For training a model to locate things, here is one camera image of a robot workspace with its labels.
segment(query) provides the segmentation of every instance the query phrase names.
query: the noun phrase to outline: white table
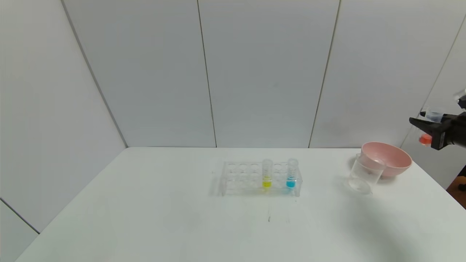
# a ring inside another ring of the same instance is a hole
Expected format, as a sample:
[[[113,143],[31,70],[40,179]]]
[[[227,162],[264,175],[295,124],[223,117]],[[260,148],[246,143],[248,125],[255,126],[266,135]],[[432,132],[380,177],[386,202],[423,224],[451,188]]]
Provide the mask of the white table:
[[[413,163],[371,196],[359,149],[129,148],[17,262],[464,261],[466,211]],[[223,161],[297,158],[301,197],[218,196]]]

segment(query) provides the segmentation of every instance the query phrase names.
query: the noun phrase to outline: small plastic cup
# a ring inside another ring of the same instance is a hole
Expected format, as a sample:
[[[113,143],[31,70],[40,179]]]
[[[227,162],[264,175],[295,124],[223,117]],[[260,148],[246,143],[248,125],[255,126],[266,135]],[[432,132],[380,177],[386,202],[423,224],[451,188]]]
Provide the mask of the small plastic cup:
[[[357,154],[347,183],[361,194],[370,194],[385,168],[385,163],[377,156]]]
[[[444,109],[441,107],[427,107],[425,109],[425,118],[435,123],[441,123]]]

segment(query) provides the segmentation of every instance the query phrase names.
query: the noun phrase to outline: test tube with yellow liquid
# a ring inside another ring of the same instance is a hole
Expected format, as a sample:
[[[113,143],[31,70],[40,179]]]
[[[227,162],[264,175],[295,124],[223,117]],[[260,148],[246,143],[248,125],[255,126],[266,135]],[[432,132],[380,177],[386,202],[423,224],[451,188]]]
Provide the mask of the test tube with yellow liquid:
[[[274,163],[270,159],[262,161],[262,186],[269,188],[272,186],[272,166]]]

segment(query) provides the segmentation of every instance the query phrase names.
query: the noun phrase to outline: pink bowl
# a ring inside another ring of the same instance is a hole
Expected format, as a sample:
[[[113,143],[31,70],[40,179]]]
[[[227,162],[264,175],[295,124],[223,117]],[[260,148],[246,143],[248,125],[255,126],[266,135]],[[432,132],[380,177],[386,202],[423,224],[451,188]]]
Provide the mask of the pink bowl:
[[[412,164],[411,157],[400,148],[382,142],[368,142],[361,147],[361,153],[374,155],[385,162],[387,168],[382,176],[393,177],[403,173]]]

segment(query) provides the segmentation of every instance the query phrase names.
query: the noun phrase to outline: test tube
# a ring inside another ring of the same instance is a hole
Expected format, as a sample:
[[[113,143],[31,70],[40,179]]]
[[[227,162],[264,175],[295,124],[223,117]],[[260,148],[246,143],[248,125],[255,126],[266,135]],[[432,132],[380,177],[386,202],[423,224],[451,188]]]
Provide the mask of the test tube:
[[[298,160],[288,159],[287,187],[294,188],[296,186],[297,176],[298,176]]]
[[[272,186],[272,166],[273,162],[270,159],[264,159],[262,161],[262,186]]]

